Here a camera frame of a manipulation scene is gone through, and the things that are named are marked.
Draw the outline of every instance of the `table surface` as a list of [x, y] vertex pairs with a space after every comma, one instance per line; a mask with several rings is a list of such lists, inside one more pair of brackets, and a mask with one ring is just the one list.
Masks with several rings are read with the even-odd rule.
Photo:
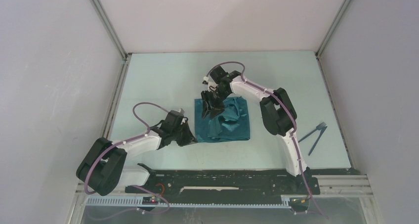
[[[316, 57], [311, 51], [277, 52], [196, 52], [133, 54], [110, 139], [138, 135], [146, 127], [132, 114], [139, 102], [153, 102], [167, 110], [183, 108], [195, 134], [194, 99], [201, 97], [203, 77], [214, 65], [239, 61], [246, 65], [245, 75], [267, 88], [284, 88], [297, 112], [297, 135], [303, 137], [321, 122], [328, 126], [313, 153], [308, 152], [317, 139], [316, 132], [300, 143], [307, 165], [312, 169], [349, 168], [346, 148], [335, 119]], [[223, 66], [228, 72], [241, 71], [240, 65]], [[284, 169], [282, 145], [264, 127], [260, 107], [248, 101], [251, 138], [249, 141], [197, 143], [179, 147], [172, 142], [126, 161], [144, 163], [152, 169]], [[137, 114], [149, 125], [166, 117], [151, 106], [139, 106]]]

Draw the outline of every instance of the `white wall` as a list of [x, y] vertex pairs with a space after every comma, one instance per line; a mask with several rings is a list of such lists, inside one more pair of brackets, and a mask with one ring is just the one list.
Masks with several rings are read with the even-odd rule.
[[419, 1], [354, 0], [321, 58], [388, 224], [418, 223]]
[[343, 0], [101, 0], [128, 52], [317, 50]]
[[64, 223], [122, 59], [89, 0], [0, 0], [0, 223]]

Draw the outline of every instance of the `teal cloth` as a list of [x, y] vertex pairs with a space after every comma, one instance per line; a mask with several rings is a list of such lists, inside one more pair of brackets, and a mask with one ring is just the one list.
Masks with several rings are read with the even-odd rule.
[[225, 110], [215, 118], [202, 119], [202, 99], [195, 99], [195, 136], [198, 142], [242, 141], [250, 139], [248, 104], [242, 97], [224, 100]]

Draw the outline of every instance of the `wire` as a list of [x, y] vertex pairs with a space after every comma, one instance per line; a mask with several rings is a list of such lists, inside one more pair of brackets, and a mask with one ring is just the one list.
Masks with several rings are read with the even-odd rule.
[[170, 209], [170, 203], [165, 198], [163, 198], [160, 194], [153, 193], [153, 192], [151, 192], [151, 191], [149, 191], [149, 190], [147, 190], [147, 189], [145, 189], [145, 188], [143, 188], [141, 186], [138, 186], [138, 185], [132, 185], [132, 187], [141, 189], [141, 190], [143, 190], [146, 193], [149, 193], [149, 194], [151, 194], [153, 196], [159, 197], [160, 199], [162, 199], [168, 205], [168, 207], [166, 209], [164, 209], [163, 211], [158, 211], [158, 212], [145, 211], [145, 212], [152, 213], [152, 214], [160, 214], [160, 213], [165, 213], [165, 212], [167, 212]]
[[166, 113], [169, 113], [169, 111], [167, 111], [165, 108], [163, 108], [163, 107], [161, 107], [161, 106], [159, 106], [159, 105], [157, 105], [157, 104], [155, 104], [155, 103], [151, 103], [151, 102], [141, 102], [141, 103], [138, 103], [138, 104], [136, 104], [136, 105], [134, 105], [134, 107], [132, 108], [132, 113], [134, 114], [134, 116], [140, 121], [140, 122], [142, 122], [146, 127], [147, 127], [147, 131], [146, 131], [146, 134], [148, 134], [149, 132], [150, 132], [150, 126], [144, 121], [144, 120], [142, 120], [138, 115], [137, 115], [137, 113], [135, 112], [135, 109], [136, 109], [136, 107], [138, 107], [139, 105], [142, 105], [142, 104], [150, 104], [150, 105], [154, 105], [154, 106], [156, 106], [156, 107], [158, 107], [158, 108], [160, 108], [161, 110], [163, 110], [163, 111], [165, 111]]
[[160, 193], [160, 195], [163, 195], [165, 193], [165, 186], [162, 183], [158, 183], [158, 184], [156, 184], [156, 186], [161, 186], [162, 187], [162, 192]]
[[210, 89], [212, 92], [216, 92], [216, 90], [217, 90], [217, 88], [215, 88], [215, 87], [213, 87], [213, 86], [209, 86], [209, 89]]
[[305, 175], [304, 175], [304, 171], [303, 171], [303, 168], [302, 168], [302, 163], [301, 163], [301, 154], [300, 154], [300, 151], [299, 151], [299, 148], [298, 148], [298, 145], [297, 145], [297, 142], [296, 142], [296, 140], [295, 140], [295, 138], [293, 137], [293, 135], [294, 135], [294, 133], [297, 131], [297, 124], [296, 124], [296, 122], [295, 122], [295, 119], [294, 119], [294, 117], [292, 116], [292, 114], [291, 114], [291, 112], [288, 110], [288, 108], [284, 105], [284, 103], [276, 96], [276, 95], [274, 95], [273, 93], [271, 93], [271, 92], [269, 92], [269, 91], [267, 91], [267, 90], [265, 90], [264, 88], [262, 88], [262, 87], [260, 87], [260, 86], [258, 86], [258, 85], [256, 85], [256, 84], [254, 84], [254, 83], [252, 83], [252, 82], [249, 82], [248, 80], [245, 80], [245, 77], [244, 77], [244, 73], [245, 73], [245, 70], [246, 70], [246, 66], [243, 64], [243, 63], [241, 63], [241, 62], [236, 62], [236, 61], [228, 61], [228, 62], [222, 62], [222, 63], [220, 63], [220, 64], [217, 64], [217, 65], [215, 65], [213, 68], [211, 68], [211, 70], [207, 73], [207, 77], [208, 77], [208, 75], [216, 68], [216, 67], [218, 67], [218, 66], [221, 66], [221, 65], [224, 65], [224, 64], [228, 64], [228, 63], [236, 63], [236, 64], [239, 64], [239, 65], [241, 65], [242, 67], [243, 67], [243, 71], [242, 71], [242, 73], [241, 73], [241, 75], [240, 75], [240, 77], [241, 77], [241, 79], [242, 79], [242, 81], [245, 83], [245, 84], [249, 84], [250, 86], [252, 86], [252, 87], [254, 87], [254, 88], [256, 88], [256, 89], [258, 89], [258, 90], [260, 90], [261, 92], [265, 92], [265, 93], [267, 93], [268, 95], [270, 95], [270, 96], [272, 96], [278, 103], [279, 103], [279, 105], [284, 109], [284, 111], [285, 111], [285, 113], [288, 115], [288, 117], [290, 118], [290, 120], [291, 120], [291, 122], [292, 122], [292, 124], [293, 124], [293, 130], [290, 132], [290, 135], [291, 135], [291, 138], [292, 138], [292, 140], [293, 140], [293, 143], [294, 143], [294, 147], [295, 147], [295, 151], [297, 152], [297, 157], [298, 157], [298, 164], [299, 164], [299, 169], [300, 169], [300, 172], [301, 172], [301, 176], [302, 176], [302, 179], [303, 179], [303, 182], [304, 182], [304, 185], [305, 185], [305, 187], [306, 187], [306, 189], [307, 189], [307, 192], [308, 192], [308, 195], [310, 196], [310, 198], [313, 200], [313, 203], [314, 203], [314, 205], [316, 206], [316, 208], [317, 208], [317, 210], [319, 211], [319, 213], [323, 216], [323, 217], [325, 217], [326, 219], [329, 219], [329, 217], [327, 216], [327, 215], [325, 215], [324, 213], [323, 213], [323, 211], [320, 209], [320, 207], [319, 207], [319, 205], [318, 205], [318, 203], [317, 203], [317, 201], [314, 199], [314, 197], [313, 197], [313, 193], [311, 192], [311, 189], [310, 189], [310, 187], [308, 186], [308, 183], [307, 183], [307, 179], [305, 178]]
[[[137, 139], [140, 139], [140, 138], [142, 138], [142, 137], [144, 137], [145, 136], [145, 134], [148, 134], [148, 132], [149, 132], [149, 130], [147, 129], [147, 132], [146, 133], [144, 133], [144, 134], [141, 134], [141, 135], [138, 135], [138, 136], [135, 136], [135, 137], [131, 137], [131, 138], [129, 138], [129, 139], [127, 139], [127, 140], [125, 140], [125, 142], [131, 142], [131, 141], [134, 141], [134, 140], [137, 140]], [[91, 176], [91, 174], [93, 173], [93, 170], [94, 170], [94, 168], [96, 168], [96, 166], [97, 166], [97, 164], [100, 162], [100, 160], [106, 155], [106, 153], [108, 153], [110, 150], [112, 150], [112, 149], [114, 149], [116, 146], [119, 146], [119, 145], [121, 145], [121, 144], [123, 144], [123, 142], [124, 141], [119, 141], [119, 142], [117, 142], [117, 143], [115, 143], [115, 144], [113, 144], [113, 145], [111, 145], [110, 147], [108, 147], [106, 150], [104, 150], [98, 157], [97, 157], [97, 159], [93, 162], [93, 164], [92, 164], [92, 166], [90, 167], [90, 170], [87, 172], [87, 175], [86, 175], [86, 179], [84, 180], [84, 192], [86, 193], [86, 194], [94, 194], [94, 193], [96, 193], [96, 191], [89, 191], [89, 189], [88, 189], [88, 183], [89, 183], [89, 179], [90, 179], [90, 176]]]

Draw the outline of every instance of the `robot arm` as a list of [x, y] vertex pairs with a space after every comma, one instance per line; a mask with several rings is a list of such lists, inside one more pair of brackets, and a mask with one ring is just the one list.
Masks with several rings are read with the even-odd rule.
[[[120, 145], [107, 152], [94, 167], [88, 185], [102, 196], [110, 193], [116, 186], [143, 185], [149, 177], [148, 167], [144, 165], [126, 167], [125, 160], [147, 151], [161, 149], [174, 140], [179, 146], [197, 142], [189, 130], [187, 118], [183, 116], [181, 109], [170, 111], [165, 120], [152, 126], [148, 133], [119, 142]], [[85, 181], [95, 160], [113, 144], [115, 143], [104, 137], [96, 140], [77, 169], [77, 177]]]
[[[293, 118], [296, 119], [297, 114], [287, 92], [282, 88], [277, 90], [264, 88], [249, 81], [238, 71], [233, 71], [231, 73], [225, 72], [221, 66], [214, 68], [210, 73], [210, 76], [214, 80], [214, 83], [210, 83], [208, 77], [204, 77], [203, 82], [208, 85], [208, 90], [201, 93], [203, 99], [202, 117], [209, 115], [210, 118], [214, 118], [218, 114], [221, 114], [224, 111], [223, 100], [232, 93], [241, 95], [248, 101], [258, 103], [260, 105], [265, 128], [272, 135], [275, 135], [279, 140], [279, 143], [283, 145], [287, 157], [287, 172], [294, 177], [301, 175], [298, 155], [292, 137], [294, 137], [294, 140], [297, 142], [300, 154], [301, 151], [299, 150], [300, 148], [296, 133], [291, 133], [293, 124], [283, 108], [275, 108], [275, 105], [279, 105], [279, 103], [267, 93], [270, 92], [278, 97], [291, 112]], [[303, 159], [301, 159], [301, 164], [304, 172], [307, 168], [307, 164]]]

